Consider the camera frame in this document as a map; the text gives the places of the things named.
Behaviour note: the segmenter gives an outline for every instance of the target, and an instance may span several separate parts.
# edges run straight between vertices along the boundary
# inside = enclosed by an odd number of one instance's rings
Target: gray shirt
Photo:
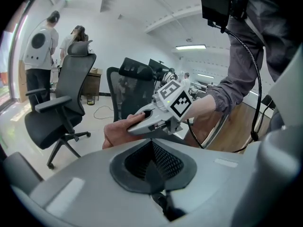
[[[275,82],[295,54],[300,40],[291,33],[291,26],[280,13],[273,0],[249,0],[247,15],[265,39],[258,38],[244,20],[230,18],[228,29],[238,36],[251,50],[258,68],[263,62],[263,46],[266,48],[268,71]],[[229,114],[243,101],[254,87],[257,78],[255,67],[243,46],[230,37],[230,65],[227,77],[207,91],[214,97],[216,111]]]

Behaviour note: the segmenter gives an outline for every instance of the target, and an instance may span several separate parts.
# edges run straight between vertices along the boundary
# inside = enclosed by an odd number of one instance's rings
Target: gray sleeve
[[[230,18],[228,29],[249,47],[261,69],[263,44],[257,35],[245,21],[238,21],[234,18]],[[236,105],[242,102],[254,87],[257,78],[256,69],[247,51],[236,39],[230,37],[230,42],[230,65],[227,77],[218,86],[207,91],[207,94],[214,97],[216,111],[225,114],[229,114]]]

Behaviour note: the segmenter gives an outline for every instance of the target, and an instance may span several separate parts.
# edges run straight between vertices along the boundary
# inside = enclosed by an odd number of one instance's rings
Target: floor
[[[0,81],[0,105],[5,103],[10,99],[9,97],[9,87],[8,86],[3,86],[1,87],[1,81]]]
[[[102,149],[104,141],[103,128],[106,124],[113,122],[113,118],[96,118],[114,116],[114,112],[108,108],[113,109],[111,97],[100,96],[99,101],[96,100],[95,105],[87,105],[86,99],[82,98],[82,105],[86,114],[82,122],[75,127],[75,131],[89,131],[91,132],[91,137],[80,137],[78,142],[74,140],[69,141],[70,145],[81,156]],[[47,179],[77,158],[66,147],[61,147],[53,161],[55,169],[48,169],[46,162],[54,145],[48,149],[41,150],[31,140],[24,123],[24,117],[29,111],[30,104],[28,101],[25,101],[23,103],[15,103],[0,115],[0,143],[8,156],[14,152],[20,152],[34,169],[36,169],[44,179]]]

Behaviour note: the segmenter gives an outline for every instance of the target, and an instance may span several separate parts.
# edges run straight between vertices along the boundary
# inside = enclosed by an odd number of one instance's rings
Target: table
[[[83,88],[81,91],[81,95],[87,96],[98,96],[99,100],[99,89],[100,89],[100,80],[101,75],[99,73],[89,73],[87,77],[85,78]]]

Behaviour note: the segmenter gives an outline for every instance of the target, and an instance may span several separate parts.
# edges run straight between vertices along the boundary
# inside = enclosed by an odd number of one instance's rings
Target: chair armrest
[[[38,104],[35,106],[35,109],[38,113],[44,113],[49,110],[61,107],[69,102],[71,102],[70,96],[62,96],[62,97],[55,98],[53,100]]]
[[[39,89],[35,89],[35,90],[30,90],[28,92],[25,93],[25,96],[31,96],[33,94],[37,94],[37,93],[42,93],[45,92],[46,89],[45,88],[39,88]]]

